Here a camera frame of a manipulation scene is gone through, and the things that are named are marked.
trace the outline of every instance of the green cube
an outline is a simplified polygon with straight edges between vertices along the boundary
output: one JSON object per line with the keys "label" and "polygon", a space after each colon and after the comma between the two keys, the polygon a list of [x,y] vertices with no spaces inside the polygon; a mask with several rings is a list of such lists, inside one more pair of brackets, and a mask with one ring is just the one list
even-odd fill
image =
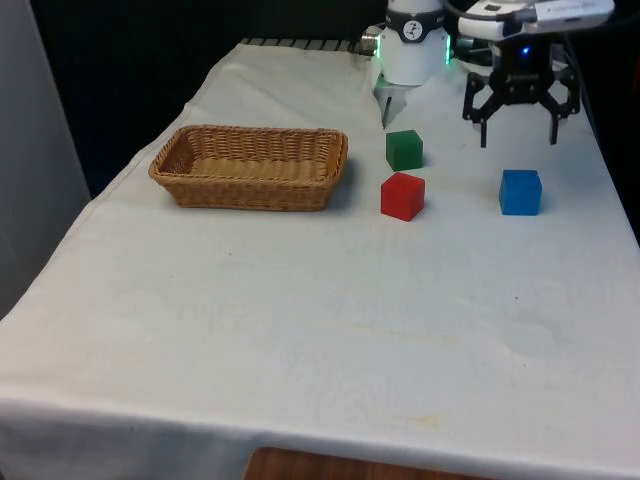
{"label": "green cube", "polygon": [[387,162],[394,172],[422,168],[422,139],[415,130],[387,133]]}

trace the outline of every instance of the wicker basket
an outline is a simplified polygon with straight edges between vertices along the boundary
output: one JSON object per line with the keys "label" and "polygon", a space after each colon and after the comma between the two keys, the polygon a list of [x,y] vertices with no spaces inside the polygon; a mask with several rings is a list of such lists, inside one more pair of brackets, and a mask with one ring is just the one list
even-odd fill
{"label": "wicker basket", "polygon": [[314,211],[326,207],[347,151],[335,130],[185,127],[149,175],[181,207]]}

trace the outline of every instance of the red cube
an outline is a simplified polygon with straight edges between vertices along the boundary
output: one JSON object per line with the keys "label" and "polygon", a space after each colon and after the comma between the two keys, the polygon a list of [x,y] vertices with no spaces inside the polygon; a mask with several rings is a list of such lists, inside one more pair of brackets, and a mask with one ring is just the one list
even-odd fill
{"label": "red cube", "polygon": [[425,190],[422,178],[396,173],[382,184],[381,212],[410,222],[424,208]]}

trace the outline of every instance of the block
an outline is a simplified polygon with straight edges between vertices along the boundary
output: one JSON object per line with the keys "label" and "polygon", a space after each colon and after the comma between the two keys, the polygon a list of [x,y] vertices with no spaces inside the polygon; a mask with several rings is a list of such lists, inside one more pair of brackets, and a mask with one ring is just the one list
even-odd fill
{"label": "block", "polygon": [[390,217],[410,222],[424,208],[426,182],[405,173],[395,173],[382,184],[380,211]]}
{"label": "block", "polygon": [[394,172],[422,168],[422,147],[415,130],[387,133],[387,162]]}
{"label": "block", "polygon": [[540,212],[542,182],[535,170],[505,170],[500,186],[503,215],[534,216]]}

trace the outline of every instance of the blue cube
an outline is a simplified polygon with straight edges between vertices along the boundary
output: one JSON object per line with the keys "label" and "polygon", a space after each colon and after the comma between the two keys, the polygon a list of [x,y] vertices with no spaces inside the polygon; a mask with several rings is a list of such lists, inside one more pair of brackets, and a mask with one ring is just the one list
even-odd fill
{"label": "blue cube", "polygon": [[535,170],[505,170],[500,186],[503,215],[538,215],[542,182]]}

